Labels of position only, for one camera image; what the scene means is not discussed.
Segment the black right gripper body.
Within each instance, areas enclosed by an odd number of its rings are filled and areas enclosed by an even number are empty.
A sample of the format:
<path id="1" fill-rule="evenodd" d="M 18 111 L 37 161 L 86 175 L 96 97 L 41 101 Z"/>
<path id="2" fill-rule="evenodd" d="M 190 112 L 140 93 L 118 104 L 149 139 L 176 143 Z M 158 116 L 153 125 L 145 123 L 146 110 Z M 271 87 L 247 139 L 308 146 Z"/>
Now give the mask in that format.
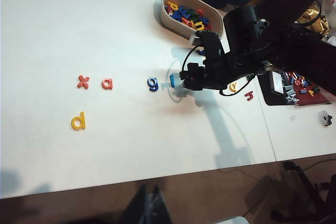
<path id="1" fill-rule="evenodd" d="M 218 34 L 214 32 L 195 32 L 190 37 L 193 48 L 185 57 L 180 71 L 183 87 L 193 91 L 203 89 L 225 90 L 230 82 L 224 48 Z M 192 52 L 202 47 L 205 59 L 200 66 L 187 60 Z"/>

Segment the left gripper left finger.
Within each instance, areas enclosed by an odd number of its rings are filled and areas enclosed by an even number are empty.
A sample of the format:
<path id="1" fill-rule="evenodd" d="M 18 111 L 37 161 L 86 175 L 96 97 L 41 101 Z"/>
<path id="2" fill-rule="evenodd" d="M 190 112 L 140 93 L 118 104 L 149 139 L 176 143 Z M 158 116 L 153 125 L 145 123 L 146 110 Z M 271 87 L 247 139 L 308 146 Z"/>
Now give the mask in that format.
<path id="1" fill-rule="evenodd" d="M 142 185 L 123 212 L 123 223 L 140 223 L 146 207 L 146 185 Z"/>

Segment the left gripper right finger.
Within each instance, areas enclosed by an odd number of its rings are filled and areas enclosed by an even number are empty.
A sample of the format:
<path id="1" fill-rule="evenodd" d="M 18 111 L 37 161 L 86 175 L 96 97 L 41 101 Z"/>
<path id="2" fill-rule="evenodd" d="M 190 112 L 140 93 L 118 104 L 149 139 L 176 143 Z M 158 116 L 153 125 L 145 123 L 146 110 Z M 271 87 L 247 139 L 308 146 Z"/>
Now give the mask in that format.
<path id="1" fill-rule="evenodd" d="M 151 197 L 151 223 L 171 223 L 170 214 L 166 208 L 164 198 L 158 186 L 154 187 Z"/>

